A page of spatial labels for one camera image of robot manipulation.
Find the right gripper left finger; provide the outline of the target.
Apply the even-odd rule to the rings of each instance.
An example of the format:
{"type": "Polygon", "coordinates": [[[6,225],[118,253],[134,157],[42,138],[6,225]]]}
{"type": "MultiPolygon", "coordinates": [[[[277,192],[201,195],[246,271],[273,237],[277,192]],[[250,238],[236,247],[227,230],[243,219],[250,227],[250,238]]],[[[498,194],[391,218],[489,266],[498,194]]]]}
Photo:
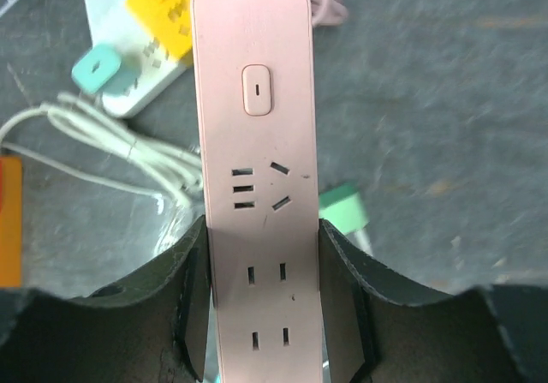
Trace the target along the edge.
{"type": "Polygon", "coordinates": [[[88,297],[1,291],[3,382],[197,382],[210,312],[206,222],[88,297]]]}

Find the teal plug adapter front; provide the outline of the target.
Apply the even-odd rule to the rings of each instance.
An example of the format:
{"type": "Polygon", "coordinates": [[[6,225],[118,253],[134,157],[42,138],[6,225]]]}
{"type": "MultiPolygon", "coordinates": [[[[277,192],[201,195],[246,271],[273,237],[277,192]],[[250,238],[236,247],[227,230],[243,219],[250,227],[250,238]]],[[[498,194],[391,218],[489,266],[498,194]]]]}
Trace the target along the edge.
{"type": "Polygon", "coordinates": [[[73,66],[71,78],[87,94],[123,95],[140,75],[139,64],[113,45],[97,44],[73,66]]]}

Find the orange power strip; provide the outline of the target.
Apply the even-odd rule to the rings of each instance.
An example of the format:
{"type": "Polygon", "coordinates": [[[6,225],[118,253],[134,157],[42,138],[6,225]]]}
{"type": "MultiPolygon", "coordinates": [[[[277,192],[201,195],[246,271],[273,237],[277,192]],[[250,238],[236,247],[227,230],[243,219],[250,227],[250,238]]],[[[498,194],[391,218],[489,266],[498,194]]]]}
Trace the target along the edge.
{"type": "Polygon", "coordinates": [[[22,164],[1,157],[1,287],[22,283],[22,164]]]}

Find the yellow cube plug adapter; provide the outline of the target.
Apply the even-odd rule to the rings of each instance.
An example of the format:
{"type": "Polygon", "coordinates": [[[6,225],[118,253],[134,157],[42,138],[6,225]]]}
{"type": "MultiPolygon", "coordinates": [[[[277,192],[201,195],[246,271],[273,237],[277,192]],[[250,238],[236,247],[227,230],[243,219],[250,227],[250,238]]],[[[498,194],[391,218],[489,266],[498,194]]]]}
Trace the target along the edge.
{"type": "Polygon", "coordinates": [[[193,64],[190,0],[127,0],[130,13],[173,60],[193,64]]]}

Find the pink power strip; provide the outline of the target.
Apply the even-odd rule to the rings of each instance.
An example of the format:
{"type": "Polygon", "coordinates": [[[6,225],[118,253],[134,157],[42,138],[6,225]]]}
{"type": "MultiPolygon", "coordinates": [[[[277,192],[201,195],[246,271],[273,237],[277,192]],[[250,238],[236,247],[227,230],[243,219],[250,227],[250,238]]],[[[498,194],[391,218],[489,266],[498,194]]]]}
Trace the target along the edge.
{"type": "Polygon", "coordinates": [[[319,382],[310,0],[191,10],[221,379],[319,382]]]}

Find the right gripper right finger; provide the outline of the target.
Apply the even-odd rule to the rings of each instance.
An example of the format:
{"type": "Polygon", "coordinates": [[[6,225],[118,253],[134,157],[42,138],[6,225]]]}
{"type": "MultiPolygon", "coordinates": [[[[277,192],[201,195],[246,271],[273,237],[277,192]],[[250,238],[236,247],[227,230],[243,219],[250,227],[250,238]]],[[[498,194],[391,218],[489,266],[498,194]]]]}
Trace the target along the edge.
{"type": "Polygon", "coordinates": [[[334,382],[544,382],[547,289],[488,284],[449,295],[319,224],[320,295],[334,382]]]}

